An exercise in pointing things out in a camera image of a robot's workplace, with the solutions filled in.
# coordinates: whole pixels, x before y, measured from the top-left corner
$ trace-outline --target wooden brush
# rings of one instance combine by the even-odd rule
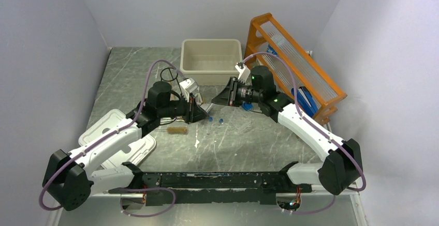
[[[168,134],[187,134],[187,127],[168,127]]]

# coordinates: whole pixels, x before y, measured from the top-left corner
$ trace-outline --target black metal bar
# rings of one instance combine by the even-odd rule
[[[295,185],[281,172],[145,172],[147,187],[171,188],[176,203],[259,202],[276,204],[276,193],[311,192],[311,185]],[[169,204],[172,194],[166,191],[147,193],[147,206]]]

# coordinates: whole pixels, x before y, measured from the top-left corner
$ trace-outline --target marble countertop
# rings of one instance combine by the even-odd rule
[[[111,109],[124,113],[133,109],[140,101],[145,74],[151,63],[163,58],[179,66],[180,51],[179,48],[113,48],[88,127]],[[159,79],[159,71],[165,67],[165,64],[160,64],[154,69],[150,86]],[[200,88],[205,101],[222,89],[221,86]],[[151,135],[156,139],[157,148],[140,164],[140,168],[158,172],[278,171],[291,161],[319,161],[311,148],[295,134],[262,114],[216,105],[210,114],[214,122],[209,135],[207,120],[190,125],[171,124],[187,126],[187,135],[153,131]],[[220,118],[224,120],[221,125],[218,123]],[[331,196],[327,195],[304,195],[301,210],[322,208],[330,199]],[[136,213],[151,214],[165,207],[147,206]],[[338,196],[330,209],[309,216],[290,215],[276,208],[276,205],[259,203],[177,204],[157,217],[130,218],[119,212],[119,200],[94,198],[76,210],[63,212],[59,225],[357,225],[355,207],[349,195]]]
[[[88,127],[111,109],[128,113],[140,101],[145,75],[157,59],[180,66],[180,48],[113,48],[98,89]],[[156,65],[149,87],[160,79],[165,63]],[[205,101],[224,87],[201,86]],[[211,124],[175,122],[161,126],[187,126],[188,134],[153,131],[157,148],[141,163],[143,171],[216,172],[278,171],[291,161],[318,162],[312,149],[294,133],[262,114],[242,108],[213,105]]]

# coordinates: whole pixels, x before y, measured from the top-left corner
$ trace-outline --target white plastic tray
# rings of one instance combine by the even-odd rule
[[[242,61],[241,43],[236,39],[186,39],[181,46],[180,70],[198,85],[226,85],[237,76]]]
[[[92,142],[101,136],[102,133],[115,127],[124,118],[125,114],[118,109],[109,111],[79,137],[79,145],[84,146]],[[102,167],[105,169],[115,168],[120,166],[120,164],[125,161],[138,165],[144,158],[152,153],[156,147],[155,139],[152,136],[147,135],[143,139],[145,141],[133,142],[126,148],[118,151],[116,154],[102,163]]]

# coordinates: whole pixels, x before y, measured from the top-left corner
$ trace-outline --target blue object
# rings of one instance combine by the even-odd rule
[[[245,111],[249,111],[253,108],[253,105],[251,103],[243,103],[241,105],[241,107],[245,110]]]
[[[270,45],[268,45],[268,47],[267,47],[267,53],[277,55],[276,50],[274,50],[274,48],[271,47]]]
[[[212,126],[213,126],[213,117],[209,116],[209,122],[210,122],[210,127],[207,129],[207,134],[210,134],[210,131],[212,130]]]
[[[300,107],[303,108],[308,116],[313,117],[318,110],[317,105],[314,102],[313,96],[310,94],[308,89],[306,89],[306,87],[302,86],[299,88],[299,90],[302,90],[303,94],[305,94],[305,97],[302,95],[301,92],[297,91],[297,102],[299,102]],[[291,94],[294,95],[294,89],[291,89]]]

